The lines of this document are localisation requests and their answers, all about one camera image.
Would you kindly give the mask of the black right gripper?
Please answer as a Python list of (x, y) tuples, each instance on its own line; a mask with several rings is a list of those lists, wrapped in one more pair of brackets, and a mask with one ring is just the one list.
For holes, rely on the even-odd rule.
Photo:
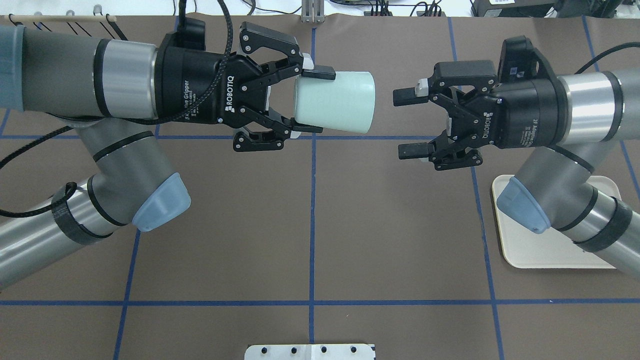
[(434, 102), (451, 87), (474, 88), (466, 94), (458, 91), (454, 98), (458, 109), (469, 113), (467, 117), (450, 113), (447, 132), (430, 142), (398, 145), (398, 159), (426, 159), (435, 170), (445, 171), (482, 165), (477, 150), (481, 146), (533, 148), (558, 140), (563, 122), (550, 80), (502, 83), (489, 92), (497, 83), (490, 60), (447, 61), (435, 64), (433, 75), (413, 87), (394, 89), (393, 105), (400, 107)]

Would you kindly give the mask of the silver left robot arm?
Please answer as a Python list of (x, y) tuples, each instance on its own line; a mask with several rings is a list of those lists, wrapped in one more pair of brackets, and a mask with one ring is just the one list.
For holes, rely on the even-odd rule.
[(1, 165), (62, 133), (74, 131), (98, 166), (68, 182), (37, 207), (2, 210), (1, 288), (6, 289), (132, 224), (154, 230), (192, 200), (163, 152), (153, 126), (169, 122), (226, 125), (238, 152), (281, 150), (295, 132), (321, 133), (297, 115), (269, 105), (282, 80), (338, 82), (314, 64), (294, 36), (255, 23), (240, 26), (242, 53), (206, 51), (205, 23), (178, 21), (160, 46), (126, 38), (81, 36), (1, 27), (1, 107), (53, 116), (60, 129), (19, 148)]

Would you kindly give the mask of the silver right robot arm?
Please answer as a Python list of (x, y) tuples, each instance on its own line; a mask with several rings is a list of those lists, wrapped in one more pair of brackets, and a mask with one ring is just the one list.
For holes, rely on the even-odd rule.
[(639, 137), (639, 69), (558, 76), (542, 59), (437, 63), (393, 91), (396, 107), (432, 102), (448, 130), (398, 146), (439, 171), (482, 164), (480, 148), (532, 148), (498, 196), (501, 212), (540, 234), (553, 228), (587, 253), (639, 278), (639, 214), (588, 184), (615, 141)]

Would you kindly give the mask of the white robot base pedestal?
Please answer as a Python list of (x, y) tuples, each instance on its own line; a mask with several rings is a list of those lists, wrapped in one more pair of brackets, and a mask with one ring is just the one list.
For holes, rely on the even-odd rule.
[(254, 344), (245, 360), (375, 360), (375, 346), (366, 343)]

